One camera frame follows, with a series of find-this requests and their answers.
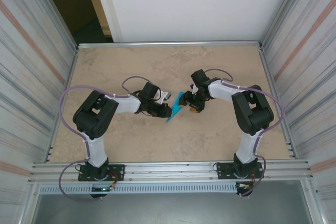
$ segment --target white wall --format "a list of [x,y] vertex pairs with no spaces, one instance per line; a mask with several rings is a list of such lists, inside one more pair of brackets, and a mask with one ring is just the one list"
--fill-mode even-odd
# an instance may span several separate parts
[[283,0],[101,0],[116,42],[260,40]]

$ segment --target orange stripe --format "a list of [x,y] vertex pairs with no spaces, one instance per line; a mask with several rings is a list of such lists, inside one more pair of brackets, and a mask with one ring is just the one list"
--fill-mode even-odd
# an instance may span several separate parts
[[64,84],[65,80],[61,76],[61,74],[56,70],[56,68],[53,67],[53,64],[48,60],[48,58],[45,56],[45,54],[42,52],[42,50],[37,46],[35,41],[31,38],[31,36],[27,33],[27,31],[21,26],[21,24],[17,21],[17,19],[14,17],[14,15],[10,12],[10,10],[7,8],[7,6],[0,0],[0,9],[3,12],[3,14],[8,18],[8,20],[15,26],[15,28],[18,30],[18,32],[21,34],[21,36],[27,41],[27,43],[33,48],[35,53],[39,55],[42,59],[42,61],[47,65],[47,67],[53,72],[53,74],[57,77],[57,79]]
[[321,163],[317,163],[315,165],[310,166],[310,170],[312,173],[321,172],[326,169],[330,169],[336,167],[336,157],[323,161]]
[[3,161],[0,161],[0,170],[4,170],[5,172],[9,173],[19,174],[26,177],[30,176],[29,170],[23,169],[21,167]]
[[274,76],[275,81],[279,79],[282,72],[287,68],[290,62],[294,59],[294,57],[302,49],[302,47],[305,45],[305,43],[310,38],[310,36],[320,27],[320,25],[328,17],[328,15],[335,8],[335,6],[336,6],[336,0],[331,0],[330,3],[326,6],[326,8],[323,10],[323,12],[320,14],[320,16],[317,18],[317,20],[314,22],[314,24],[312,25],[308,33],[304,36],[302,41],[297,45],[294,51],[290,54],[288,59],[285,61],[283,66],[280,68],[279,72]]

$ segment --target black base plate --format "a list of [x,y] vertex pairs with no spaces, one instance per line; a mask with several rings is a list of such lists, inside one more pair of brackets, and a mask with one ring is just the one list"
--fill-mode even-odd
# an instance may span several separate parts
[[260,178],[263,171],[261,163],[258,162],[249,174],[244,177],[238,177],[235,173],[233,163],[217,163],[216,166],[218,179],[252,179],[252,172],[255,174],[255,178]]
[[[108,170],[114,171],[117,176],[118,176],[118,181],[123,181],[124,180],[124,175],[125,175],[125,165],[113,165],[109,164],[108,165]],[[91,178],[88,175],[86,165],[80,165],[79,168],[79,175],[78,175],[78,181],[98,181],[94,178]],[[107,175],[105,179],[99,180],[99,181],[114,181],[114,178],[112,178],[110,175]]]

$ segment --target blue object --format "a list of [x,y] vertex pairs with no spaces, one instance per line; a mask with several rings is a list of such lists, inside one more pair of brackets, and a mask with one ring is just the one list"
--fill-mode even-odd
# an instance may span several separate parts
[[172,116],[167,119],[166,123],[169,122],[170,119],[173,118],[178,113],[178,111],[181,110],[182,107],[179,106],[179,99],[183,94],[184,94],[184,92],[180,92],[177,99],[175,100],[175,103],[174,103],[173,108],[172,108],[172,110],[173,110]]

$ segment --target purple cable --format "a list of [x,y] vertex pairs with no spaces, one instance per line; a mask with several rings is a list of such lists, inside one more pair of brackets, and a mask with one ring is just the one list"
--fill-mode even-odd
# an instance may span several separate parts
[[257,139],[256,139],[256,143],[255,143],[254,146],[253,146],[253,154],[254,154],[256,157],[259,157],[259,158],[261,158],[261,159],[264,161],[264,169],[262,170],[263,172],[262,172],[262,174],[261,174],[259,180],[256,182],[256,184],[255,184],[249,191],[247,191],[247,192],[245,192],[245,193],[243,193],[243,194],[241,195],[241,196],[245,196],[245,195],[249,194],[250,192],[252,192],[252,191],[253,191],[253,190],[260,184],[260,182],[261,182],[261,180],[262,180],[262,178],[264,177],[264,174],[265,174],[265,170],[266,170],[266,160],[265,160],[265,158],[264,158],[263,156],[260,156],[260,155],[257,155],[257,154],[256,154],[257,146],[258,146],[258,143],[259,143],[259,141],[260,141],[260,138],[261,138],[261,136],[262,136],[265,132],[268,132],[268,131],[274,129],[276,126],[278,126],[278,125],[281,123],[282,119],[284,119],[284,116],[285,116],[285,109],[283,108],[282,104],[281,104],[281,103],[280,103],[280,102],[279,102],[273,95],[271,95],[271,94],[269,94],[269,93],[266,93],[265,91],[262,91],[262,90],[259,90],[259,89],[254,89],[254,88],[249,88],[249,87],[240,87],[240,86],[236,86],[236,85],[228,84],[228,83],[225,83],[225,82],[222,82],[222,85],[224,85],[224,86],[226,86],[226,87],[228,87],[228,88],[239,89],[239,90],[254,91],[254,92],[257,92],[257,93],[266,95],[267,97],[270,97],[273,101],[275,101],[275,102],[278,104],[278,106],[279,106],[279,108],[280,108],[280,110],[281,110],[281,115],[280,115],[279,120],[278,120],[274,125],[272,125],[271,127],[266,128],[266,129],[264,129],[263,131],[261,131],[261,132],[259,133]]
[[147,78],[142,77],[142,76],[130,76],[130,77],[126,78],[126,79],[122,82],[122,84],[121,84],[121,87],[122,87],[123,89],[125,89],[125,90],[127,91],[128,94],[130,94],[131,91],[130,91],[128,88],[126,88],[126,87],[124,86],[124,84],[125,84],[128,80],[133,79],[133,78],[139,78],[139,79],[145,80],[145,81],[147,81],[147,82],[149,82],[149,83],[152,83],[150,80],[148,80]]
[[233,81],[233,76],[229,72],[227,72],[227,71],[225,71],[223,69],[220,69],[220,68],[209,68],[209,69],[205,70],[204,72],[207,73],[209,71],[219,71],[219,72],[226,73],[231,79],[223,78],[222,81],[230,81],[230,82]]
[[100,93],[103,93],[109,97],[115,97],[115,98],[128,98],[129,95],[115,95],[115,94],[109,94],[101,89],[98,89],[98,88],[95,88],[95,87],[92,87],[92,86],[88,86],[88,85],[76,85],[76,86],[73,86],[73,87],[70,87],[68,89],[66,89],[63,94],[60,96],[59,100],[58,100],[58,114],[59,114],[59,117],[62,121],[62,123],[64,124],[64,126],[70,130],[71,132],[75,133],[76,135],[80,136],[82,139],[84,139],[84,143],[85,143],[85,146],[86,146],[86,150],[87,150],[87,155],[88,157],[84,160],[80,160],[80,161],[76,161],[76,162],[72,162],[71,164],[67,165],[61,172],[61,174],[59,175],[59,178],[58,178],[58,187],[59,187],[59,190],[62,192],[62,194],[64,196],[66,196],[67,198],[69,199],[72,199],[72,200],[75,200],[75,201],[93,201],[93,200],[97,200],[99,198],[95,198],[95,199],[83,199],[83,198],[75,198],[75,197],[71,197],[70,195],[66,194],[66,192],[62,189],[62,186],[61,186],[61,180],[62,180],[62,176],[64,174],[64,172],[66,171],[66,169],[68,169],[70,166],[74,165],[74,164],[78,164],[78,163],[85,163],[87,162],[89,159],[90,159],[90,148],[89,148],[89,144],[85,138],[84,135],[82,135],[80,132],[76,131],[75,129],[73,129],[64,119],[63,117],[63,114],[62,114],[62,102],[63,102],[63,99],[65,97],[65,95],[73,90],[73,89],[93,89],[93,90],[96,90]]

